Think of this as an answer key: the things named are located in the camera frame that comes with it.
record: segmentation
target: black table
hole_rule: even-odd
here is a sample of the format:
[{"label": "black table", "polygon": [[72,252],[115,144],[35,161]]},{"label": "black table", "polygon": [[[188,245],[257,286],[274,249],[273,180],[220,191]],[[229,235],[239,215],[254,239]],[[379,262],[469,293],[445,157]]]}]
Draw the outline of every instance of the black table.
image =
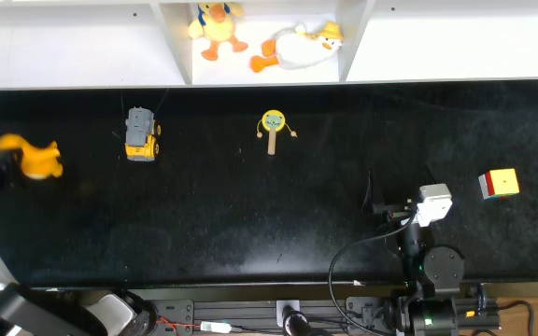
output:
[{"label": "black table", "polygon": [[[126,160],[132,106],[158,109],[154,163]],[[299,137],[279,133],[269,157],[255,126],[273,108]],[[398,202],[425,166],[453,195],[432,232],[463,253],[466,281],[538,281],[538,81],[0,92],[3,133],[57,141],[64,164],[0,197],[0,255],[27,285],[324,282],[337,250],[375,234],[368,172]],[[521,193],[483,201],[477,178],[499,168]],[[384,242],[335,278],[403,280]]]}]

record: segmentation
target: yellow drum head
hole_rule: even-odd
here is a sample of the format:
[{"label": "yellow drum head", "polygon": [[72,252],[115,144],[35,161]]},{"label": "yellow drum head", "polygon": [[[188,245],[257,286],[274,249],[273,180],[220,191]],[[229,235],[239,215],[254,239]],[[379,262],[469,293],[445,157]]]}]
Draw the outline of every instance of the yellow drum head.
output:
[{"label": "yellow drum head", "polygon": [[276,131],[279,132],[285,126],[286,117],[284,117],[283,113],[277,110],[267,111],[262,115],[262,127],[267,131],[270,131],[271,128],[275,128]]}]

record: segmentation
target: toy truck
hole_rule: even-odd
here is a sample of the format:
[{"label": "toy truck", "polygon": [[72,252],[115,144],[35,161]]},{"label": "toy truck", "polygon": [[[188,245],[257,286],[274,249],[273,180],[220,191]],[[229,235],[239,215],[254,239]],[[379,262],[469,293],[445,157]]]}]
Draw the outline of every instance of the toy truck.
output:
[{"label": "toy truck", "polygon": [[158,137],[161,125],[155,121],[155,115],[142,107],[133,107],[128,111],[126,120],[126,154],[131,161],[155,161],[159,155]]}]

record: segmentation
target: yellow duck plush toy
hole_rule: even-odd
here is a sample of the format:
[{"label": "yellow duck plush toy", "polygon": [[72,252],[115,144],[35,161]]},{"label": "yellow duck plush toy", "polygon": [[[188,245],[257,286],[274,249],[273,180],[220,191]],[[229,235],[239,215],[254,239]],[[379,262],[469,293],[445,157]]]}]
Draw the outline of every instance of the yellow duck plush toy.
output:
[{"label": "yellow duck plush toy", "polygon": [[241,17],[244,10],[241,5],[235,3],[200,3],[198,5],[198,17],[188,28],[191,38],[205,36],[211,41],[211,47],[201,54],[209,61],[218,59],[219,43],[229,41],[234,52],[244,51],[248,44],[238,41],[235,37],[235,24],[232,15]]},{"label": "yellow duck plush toy", "polygon": [[17,134],[6,134],[0,138],[0,152],[15,149],[22,151],[20,168],[26,176],[32,179],[45,179],[49,176],[62,175],[64,168],[57,160],[60,151],[55,141],[47,148],[37,148]]}]

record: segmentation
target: yellow cube face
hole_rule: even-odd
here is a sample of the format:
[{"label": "yellow cube face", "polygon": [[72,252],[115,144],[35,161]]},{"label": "yellow cube face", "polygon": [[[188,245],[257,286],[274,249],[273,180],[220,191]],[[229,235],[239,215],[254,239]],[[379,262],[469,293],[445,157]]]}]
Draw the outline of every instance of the yellow cube face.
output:
[{"label": "yellow cube face", "polygon": [[490,171],[491,183],[495,195],[512,195],[520,193],[518,179],[514,169],[499,169]]}]

